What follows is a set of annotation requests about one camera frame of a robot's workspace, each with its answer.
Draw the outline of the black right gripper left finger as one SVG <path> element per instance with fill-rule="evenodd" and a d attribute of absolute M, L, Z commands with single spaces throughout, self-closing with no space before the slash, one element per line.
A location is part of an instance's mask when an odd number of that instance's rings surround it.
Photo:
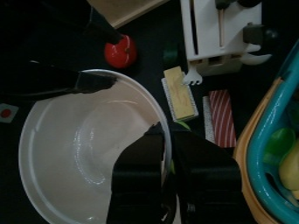
<path fill-rule="evenodd" d="M 107 224 L 159 224 L 163 152 L 164 132 L 158 123 L 116 159 Z"/>

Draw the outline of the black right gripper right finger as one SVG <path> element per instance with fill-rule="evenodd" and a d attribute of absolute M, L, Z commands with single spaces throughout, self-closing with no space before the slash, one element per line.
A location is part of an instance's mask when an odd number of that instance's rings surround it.
<path fill-rule="evenodd" d="M 182 224 L 257 224 L 227 151 L 190 131 L 174 132 L 173 161 Z"/>

